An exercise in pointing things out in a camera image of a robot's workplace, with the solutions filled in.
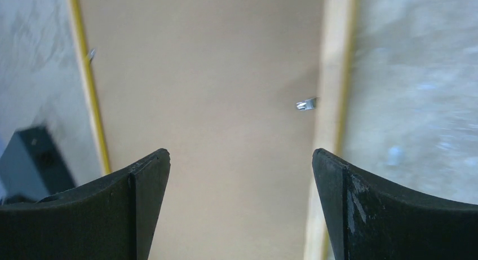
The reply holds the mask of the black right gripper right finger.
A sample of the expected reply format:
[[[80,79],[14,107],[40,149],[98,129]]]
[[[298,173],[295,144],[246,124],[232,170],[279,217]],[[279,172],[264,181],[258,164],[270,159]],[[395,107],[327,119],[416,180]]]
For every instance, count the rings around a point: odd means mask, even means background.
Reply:
[[[404,187],[320,148],[313,173],[336,259],[476,259],[477,206]]]

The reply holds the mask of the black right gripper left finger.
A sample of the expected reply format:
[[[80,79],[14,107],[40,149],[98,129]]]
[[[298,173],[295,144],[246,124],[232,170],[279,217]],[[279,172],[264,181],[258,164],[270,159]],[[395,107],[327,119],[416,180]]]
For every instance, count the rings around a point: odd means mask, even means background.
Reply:
[[[158,149],[35,203],[1,207],[2,259],[147,259],[170,174]]]

